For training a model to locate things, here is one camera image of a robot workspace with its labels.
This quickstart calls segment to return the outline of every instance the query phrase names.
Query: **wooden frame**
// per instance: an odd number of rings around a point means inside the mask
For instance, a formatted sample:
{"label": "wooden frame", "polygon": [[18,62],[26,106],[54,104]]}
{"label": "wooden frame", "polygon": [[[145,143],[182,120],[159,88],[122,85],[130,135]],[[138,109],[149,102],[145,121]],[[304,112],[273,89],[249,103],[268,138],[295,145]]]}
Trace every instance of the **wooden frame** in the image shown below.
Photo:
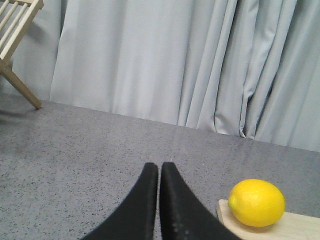
{"label": "wooden frame", "polygon": [[27,86],[18,78],[10,67],[10,59],[16,48],[25,35],[28,27],[35,18],[39,9],[44,6],[43,0],[0,0],[3,2],[0,7],[0,17],[5,12],[6,8],[11,5],[6,15],[1,18],[0,32],[6,24],[12,19],[13,13],[17,10],[18,5],[21,5],[18,13],[11,21],[5,33],[1,34],[0,39],[0,73],[8,80],[8,82],[18,90],[36,109],[41,108],[41,102],[33,95]]}

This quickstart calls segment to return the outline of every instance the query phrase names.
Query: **chair leg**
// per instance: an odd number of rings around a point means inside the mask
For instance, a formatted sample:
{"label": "chair leg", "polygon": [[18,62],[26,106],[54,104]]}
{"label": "chair leg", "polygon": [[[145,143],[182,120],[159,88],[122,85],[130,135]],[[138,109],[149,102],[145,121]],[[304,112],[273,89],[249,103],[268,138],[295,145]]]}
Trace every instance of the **chair leg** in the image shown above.
{"label": "chair leg", "polygon": [[7,81],[25,97],[31,103],[35,109],[41,108],[41,102],[36,96],[27,88],[27,86],[19,79],[19,77],[8,67],[2,59],[0,59],[1,74],[7,79]]}

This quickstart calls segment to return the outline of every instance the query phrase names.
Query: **wooden board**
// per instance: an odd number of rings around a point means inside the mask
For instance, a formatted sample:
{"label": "wooden board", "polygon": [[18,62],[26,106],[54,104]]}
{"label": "wooden board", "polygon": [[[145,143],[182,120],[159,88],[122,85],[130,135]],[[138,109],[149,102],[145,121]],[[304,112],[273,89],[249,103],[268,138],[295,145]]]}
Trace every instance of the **wooden board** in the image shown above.
{"label": "wooden board", "polygon": [[285,212],[275,224],[250,227],[232,214],[228,201],[221,199],[216,208],[219,221],[244,240],[320,240],[320,218]]}

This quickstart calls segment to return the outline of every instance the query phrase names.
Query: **yellow lemon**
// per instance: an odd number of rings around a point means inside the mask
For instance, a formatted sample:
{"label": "yellow lemon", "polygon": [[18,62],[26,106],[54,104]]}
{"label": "yellow lemon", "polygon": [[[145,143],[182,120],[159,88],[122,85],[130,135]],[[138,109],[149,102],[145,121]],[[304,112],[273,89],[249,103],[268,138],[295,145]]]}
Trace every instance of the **yellow lemon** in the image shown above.
{"label": "yellow lemon", "polygon": [[233,187],[228,205],[241,223],[251,227],[265,227],[282,217],[285,197],[268,181],[246,179]]}

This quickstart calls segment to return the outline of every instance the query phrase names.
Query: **curtain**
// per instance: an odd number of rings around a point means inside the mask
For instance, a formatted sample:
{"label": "curtain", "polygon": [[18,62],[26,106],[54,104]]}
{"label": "curtain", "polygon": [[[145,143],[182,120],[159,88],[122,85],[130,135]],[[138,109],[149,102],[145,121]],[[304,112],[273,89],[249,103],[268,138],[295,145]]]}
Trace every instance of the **curtain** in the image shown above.
{"label": "curtain", "polygon": [[320,151],[318,0],[44,3],[13,62],[39,98]]}

